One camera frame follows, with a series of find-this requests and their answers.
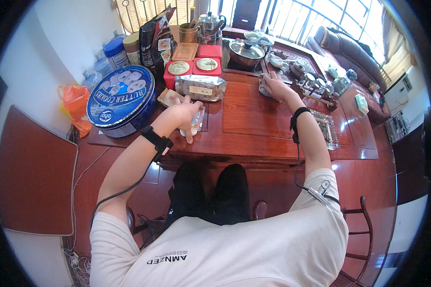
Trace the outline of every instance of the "person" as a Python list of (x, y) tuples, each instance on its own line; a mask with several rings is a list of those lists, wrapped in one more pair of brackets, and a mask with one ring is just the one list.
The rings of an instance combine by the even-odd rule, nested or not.
[[(274, 72), (266, 82), (263, 88), (286, 104), (291, 114), (304, 106)], [(190, 103), (186, 96), (151, 126), (165, 137), (183, 129), (191, 144), (191, 119), (201, 105)], [(318, 190), (329, 179), (327, 194), (338, 199), (320, 128), (310, 112), (302, 112), (296, 120), (306, 160), (304, 186)], [(155, 146), (139, 136), (110, 168), (98, 201), (137, 182), (155, 154)], [(337, 277), (348, 227), (336, 201), (324, 205), (302, 190), (289, 212), (249, 221), (247, 179), (240, 165), (222, 172), (206, 206), (201, 182), (190, 174), (195, 171), (191, 168), (184, 166), (174, 178), (166, 231), (142, 251), (126, 225), (131, 192), (99, 206), (90, 234), (91, 286), (329, 286)]]

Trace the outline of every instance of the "curtain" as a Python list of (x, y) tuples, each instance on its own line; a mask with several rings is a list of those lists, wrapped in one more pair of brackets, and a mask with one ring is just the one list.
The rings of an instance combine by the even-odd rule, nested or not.
[(190, 22), (190, 7), (195, 7), (195, 18), (208, 12), (210, 0), (115, 0), (121, 22), (126, 31), (138, 32), (139, 27), (163, 11), (167, 5), (177, 7), (170, 25)]
[(415, 66), (416, 60), (412, 46), (405, 39), (404, 35), (402, 35), (396, 22), (385, 8), (383, 8), (381, 22), (383, 29), (383, 46), (385, 50), (383, 69), (391, 78), (391, 82), (387, 83), (389, 87), (396, 82), (410, 66)]

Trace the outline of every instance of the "man's right hand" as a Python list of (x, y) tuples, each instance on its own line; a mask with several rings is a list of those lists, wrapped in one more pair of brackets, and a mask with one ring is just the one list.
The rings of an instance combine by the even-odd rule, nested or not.
[(274, 71), (270, 72), (271, 78), (268, 76), (264, 76), (265, 82), (268, 83), (267, 85), (260, 85), (260, 88), (264, 88), (273, 99), (276, 99), (278, 101), (287, 100), (290, 97), (296, 96), (299, 97), (299, 95), (291, 89), (287, 84), (283, 82), (283, 80), (276, 75)]
[(274, 71), (271, 71), (270, 75), (271, 78), (268, 76), (263, 78), (268, 83), (268, 86), (261, 84), (260, 88), (264, 88), (273, 99), (284, 101), (289, 106), (291, 114), (294, 114), (299, 107), (305, 106), (299, 95), (285, 84)]

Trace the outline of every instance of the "teapot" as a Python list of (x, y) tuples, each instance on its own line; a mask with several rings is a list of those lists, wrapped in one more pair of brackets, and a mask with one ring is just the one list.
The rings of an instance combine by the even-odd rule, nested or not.
[(201, 31), (205, 31), (206, 33), (209, 33), (216, 27), (220, 21), (223, 21), (224, 23), (221, 24), (221, 26), (216, 31), (216, 39), (220, 38), (221, 31), (225, 28), (225, 25), (227, 24), (227, 19), (225, 16), (220, 15), (212, 15), (212, 12), (208, 12), (207, 14), (201, 14), (199, 16), (198, 22), (200, 26)]

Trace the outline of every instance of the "glass ashtray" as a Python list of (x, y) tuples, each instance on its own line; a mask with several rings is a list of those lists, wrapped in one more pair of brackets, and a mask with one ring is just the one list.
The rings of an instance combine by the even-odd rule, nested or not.
[(321, 129), (324, 140), (327, 144), (327, 149), (334, 150), (338, 148), (337, 133), (335, 132), (334, 120), (331, 116), (323, 114), (321, 112), (310, 110), (314, 119), (318, 123)]

